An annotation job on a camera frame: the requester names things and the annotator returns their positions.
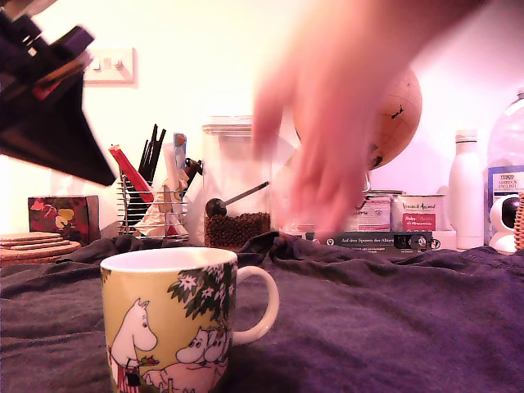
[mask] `tin can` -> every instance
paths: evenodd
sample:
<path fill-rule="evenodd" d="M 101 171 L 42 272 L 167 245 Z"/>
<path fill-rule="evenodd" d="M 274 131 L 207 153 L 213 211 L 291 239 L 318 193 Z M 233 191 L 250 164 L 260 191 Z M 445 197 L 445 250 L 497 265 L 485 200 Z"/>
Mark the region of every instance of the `tin can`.
<path fill-rule="evenodd" d="M 396 190 L 372 190 L 366 194 L 363 206 L 348 219 L 348 232 L 391 231 L 391 203 L 395 196 L 404 192 Z"/>
<path fill-rule="evenodd" d="M 391 203 L 393 231 L 450 231 L 445 194 L 398 195 Z"/>

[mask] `mug handle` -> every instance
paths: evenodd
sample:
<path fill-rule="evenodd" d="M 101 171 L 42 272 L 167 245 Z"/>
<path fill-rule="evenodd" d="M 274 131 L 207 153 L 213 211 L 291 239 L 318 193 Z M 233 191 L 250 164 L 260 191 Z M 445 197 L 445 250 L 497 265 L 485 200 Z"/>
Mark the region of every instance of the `mug handle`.
<path fill-rule="evenodd" d="M 264 317 L 251 329 L 244 332 L 233 332 L 233 345 L 247 344 L 261 338 L 273 326 L 280 306 L 280 295 L 273 277 L 268 272 L 256 266 L 246 266 L 237 272 L 237 285 L 251 276 L 262 277 L 269 292 L 268 308 L 265 310 Z"/>

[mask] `spoon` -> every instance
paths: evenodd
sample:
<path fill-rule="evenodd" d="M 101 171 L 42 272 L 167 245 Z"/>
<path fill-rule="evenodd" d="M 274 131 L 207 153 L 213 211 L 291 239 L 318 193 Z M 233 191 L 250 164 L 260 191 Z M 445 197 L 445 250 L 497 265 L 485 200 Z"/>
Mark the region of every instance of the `spoon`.
<path fill-rule="evenodd" d="M 261 190 L 264 187 L 267 187 L 269 185 L 269 182 L 263 182 L 262 184 L 253 187 L 250 190 L 247 190 L 243 192 L 242 194 L 239 194 L 231 199 L 228 199 L 227 201 L 222 201 L 219 198 L 212 198 L 209 199 L 206 203 L 206 213 L 208 217 L 213 217 L 214 215 L 226 215 L 228 213 L 228 209 L 226 209 L 227 205 L 231 205 L 233 202 L 236 202 L 244 197 L 247 197 L 248 195 L 251 195 L 253 192 L 257 192 Z"/>

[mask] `moomin mug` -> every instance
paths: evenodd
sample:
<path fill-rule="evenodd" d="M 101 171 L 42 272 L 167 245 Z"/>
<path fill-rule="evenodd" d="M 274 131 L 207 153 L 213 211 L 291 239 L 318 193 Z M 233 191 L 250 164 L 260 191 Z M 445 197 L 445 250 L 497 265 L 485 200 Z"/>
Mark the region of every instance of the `moomin mug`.
<path fill-rule="evenodd" d="M 231 346 L 261 338 L 277 317 L 275 281 L 237 268 L 231 251 L 178 247 L 115 255 L 101 263 L 106 354 L 113 391 L 207 393 L 219 389 Z M 260 276 L 264 317 L 232 330 L 237 284 Z"/>

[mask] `light switch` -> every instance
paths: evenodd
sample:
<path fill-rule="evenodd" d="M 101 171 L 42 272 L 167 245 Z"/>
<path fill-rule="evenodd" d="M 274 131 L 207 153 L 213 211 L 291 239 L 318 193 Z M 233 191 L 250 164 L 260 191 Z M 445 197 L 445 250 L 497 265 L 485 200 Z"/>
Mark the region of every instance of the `light switch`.
<path fill-rule="evenodd" d="M 93 63 L 91 63 L 91 68 L 93 68 L 95 71 L 102 70 L 102 68 L 100 67 L 100 59 L 98 57 L 95 57 L 93 59 Z"/>
<path fill-rule="evenodd" d="M 93 63 L 85 71 L 84 82 L 89 84 L 133 84 L 133 48 L 89 47 Z"/>
<path fill-rule="evenodd" d="M 112 57 L 111 65 L 117 70 L 121 70 L 123 67 L 122 57 L 120 55 Z"/>

